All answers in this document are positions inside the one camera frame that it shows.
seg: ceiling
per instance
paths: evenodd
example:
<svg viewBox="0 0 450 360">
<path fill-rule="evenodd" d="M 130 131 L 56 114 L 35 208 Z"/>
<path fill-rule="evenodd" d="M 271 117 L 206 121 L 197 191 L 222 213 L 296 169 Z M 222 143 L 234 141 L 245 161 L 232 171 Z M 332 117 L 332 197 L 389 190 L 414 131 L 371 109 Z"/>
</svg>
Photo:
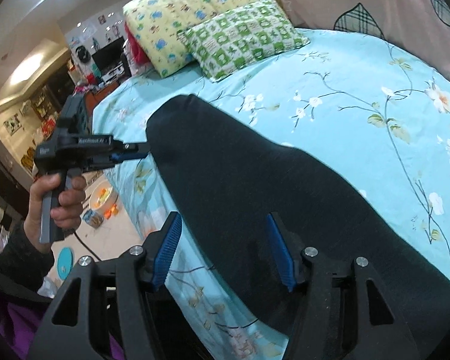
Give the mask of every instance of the ceiling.
<svg viewBox="0 0 450 360">
<path fill-rule="evenodd" d="M 0 5 L 0 106 L 20 100 L 47 65 L 66 52 L 57 22 L 93 0 L 3 0 Z M 10 75 L 28 56 L 43 54 L 41 69 L 28 81 L 10 84 Z"/>
</svg>

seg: bowl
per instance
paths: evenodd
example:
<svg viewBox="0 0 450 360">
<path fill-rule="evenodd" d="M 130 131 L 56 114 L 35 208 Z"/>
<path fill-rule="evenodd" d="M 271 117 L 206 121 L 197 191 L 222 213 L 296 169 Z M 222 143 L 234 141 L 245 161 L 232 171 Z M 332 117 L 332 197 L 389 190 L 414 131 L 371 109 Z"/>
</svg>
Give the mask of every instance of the bowl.
<svg viewBox="0 0 450 360">
<path fill-rule="evenodd" d="M 98 199 L 100 197 L 100 194 L 102 193 L 102 190 L 108 189 L 108 188 L 112 189 L 112 191 L 110 192 L 110 195 L 108 196 L 108 198 L 106 198 L 102 202 L 102 204 L 97 206 Z M 118 197 L 119 197 L 118 192 L 110 185 L 110 183 L 108 181 L 102 181 L 97 186 L 97 188 L 95 188 L 95 190 L 91 193 L 89 205 L 93 211 L 99 213 L 100 215 L 104 215 L 105 212 L 110 210 L 111 207 L 116 203 L 116 200 L 118 199 Z"/>
</svg>

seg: television monitor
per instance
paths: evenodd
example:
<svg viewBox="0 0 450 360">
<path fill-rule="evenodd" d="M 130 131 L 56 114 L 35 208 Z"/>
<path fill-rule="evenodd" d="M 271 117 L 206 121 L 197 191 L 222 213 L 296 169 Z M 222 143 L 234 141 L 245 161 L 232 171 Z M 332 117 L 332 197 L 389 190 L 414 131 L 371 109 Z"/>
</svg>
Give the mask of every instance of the television monitor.
<svg viewBox="0 0 450 360">
<path fill-rule="evenodd" d="M 123 36 L 107 44 L 105 47 L 97 50 L 92 58 L 100 69 L 102 74 L 108 73 L 112 68 L 120 63 L 120 57 L 123 53 L 122 46 L 125 42 Z"/>
</svg>

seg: green patterned pillow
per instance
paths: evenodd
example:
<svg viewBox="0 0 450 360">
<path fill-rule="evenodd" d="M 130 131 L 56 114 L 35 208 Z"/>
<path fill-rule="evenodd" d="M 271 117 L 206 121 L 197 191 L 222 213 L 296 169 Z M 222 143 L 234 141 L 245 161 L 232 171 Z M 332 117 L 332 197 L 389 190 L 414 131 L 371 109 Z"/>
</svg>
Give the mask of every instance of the green patterned pillow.
<svg viewBox="0 0 450 360">
<path fill-rule="evenodd" d="M 232 9 L 178 34 L 213 82 L 256 61 L 310 43 L 275 0 Z"/>
</svg>

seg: black handle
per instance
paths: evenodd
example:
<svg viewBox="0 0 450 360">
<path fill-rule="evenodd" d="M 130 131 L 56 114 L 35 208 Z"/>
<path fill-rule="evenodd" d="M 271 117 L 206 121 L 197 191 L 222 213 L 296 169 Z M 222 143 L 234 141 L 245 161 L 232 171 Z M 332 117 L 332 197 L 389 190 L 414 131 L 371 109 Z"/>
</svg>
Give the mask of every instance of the black handle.
<svg viewBox="0 0 450 360">
<path fill-rule="evenodd" d="M 50 217 L 51 210 L 60 207 L 59 195 L 65 190 L 65 184 L 67 182 L 67 170 L 59 170 L 56 173 L 60 175 L 60 185 L 56 189 L 46 193 L 42 200 L 42 226 L 39 239 L 42 244 L 63 241 L 65 239 L 63 229 L 58 227 Z"/>
</svg>

